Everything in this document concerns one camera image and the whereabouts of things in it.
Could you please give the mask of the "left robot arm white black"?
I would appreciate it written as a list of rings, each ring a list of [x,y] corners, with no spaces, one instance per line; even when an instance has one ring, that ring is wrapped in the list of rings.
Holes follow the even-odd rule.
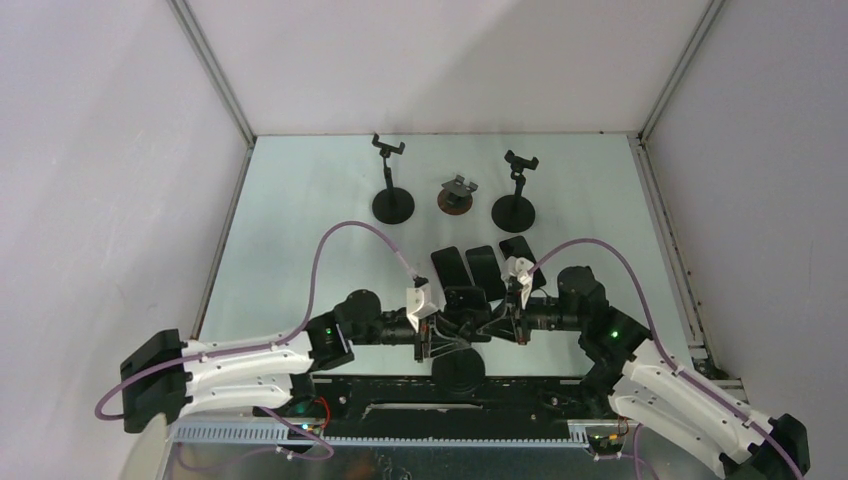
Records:
[[[408,294],[406,307],[385,311],[375,293],[358,290],[298,330],[252,339],[201,342],[161,330],[120,364],[118,419],[138,434],[157,416],[172,424],[212,410],[283,408],[304,416],[316,403],[313,374],[352,362],[356,345],[410,345],[415,360],[430,361],[433,376],[457,362],[481,377],[481,355],[449,333],[446,312],[422,287]]]

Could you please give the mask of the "small teal phone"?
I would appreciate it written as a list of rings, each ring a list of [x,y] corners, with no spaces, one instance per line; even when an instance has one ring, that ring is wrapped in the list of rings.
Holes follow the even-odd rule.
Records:
[[[484,291],[488,302],[503,300],[506,286],[494,249],[480,246],[465,251],[465,257],[474,285]]]

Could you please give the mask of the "black smartphone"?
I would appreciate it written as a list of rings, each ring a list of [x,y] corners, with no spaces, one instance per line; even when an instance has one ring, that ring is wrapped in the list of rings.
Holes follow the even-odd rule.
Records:
[[[511,257],[525,258],[533,263],[536,262],[536,257],[533,254],[526,238],[523,235],[516,235],[498,242],[498,248],[504,259]],[[541,270],[538,270],[533,275],[532,290],[541,290],[547,284],[547,279]]]

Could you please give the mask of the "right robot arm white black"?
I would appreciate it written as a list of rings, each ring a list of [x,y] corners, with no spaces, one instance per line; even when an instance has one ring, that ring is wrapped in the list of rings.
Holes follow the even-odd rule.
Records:
[[[533,263],[510,259],[506,293],[493,318],[525,343],[532,329],[580,330],[594,365],[581,402],[596,418],[613,412],[654,431],[721,479],[801,479],[810,470],[806,427],[790,414],[766,415],[666,352],[642,323],[613,307],[588,267],[567,267],[558,296],[532,296]]]

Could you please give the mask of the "black phone pink case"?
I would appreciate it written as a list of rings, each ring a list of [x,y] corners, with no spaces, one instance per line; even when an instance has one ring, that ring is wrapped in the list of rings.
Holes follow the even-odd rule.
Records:
[[[430,260],[443,290],[474,285],[463,257],[456,246],[432,252]]]

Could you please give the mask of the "black round-base phone stand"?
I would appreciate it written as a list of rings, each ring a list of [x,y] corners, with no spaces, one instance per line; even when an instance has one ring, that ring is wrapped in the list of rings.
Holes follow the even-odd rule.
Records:
[[[516,155],[508,150],[504,160],[510,165],[510,178],[514,181],[514,192],[500,197],[492,206],[491,218],[495,225],[509,233],[521,233],[528,230],[536,219],[536,210],[530,200],[524,195],[526,184],[525,170],[536,170],[539,159],[530,159]]]

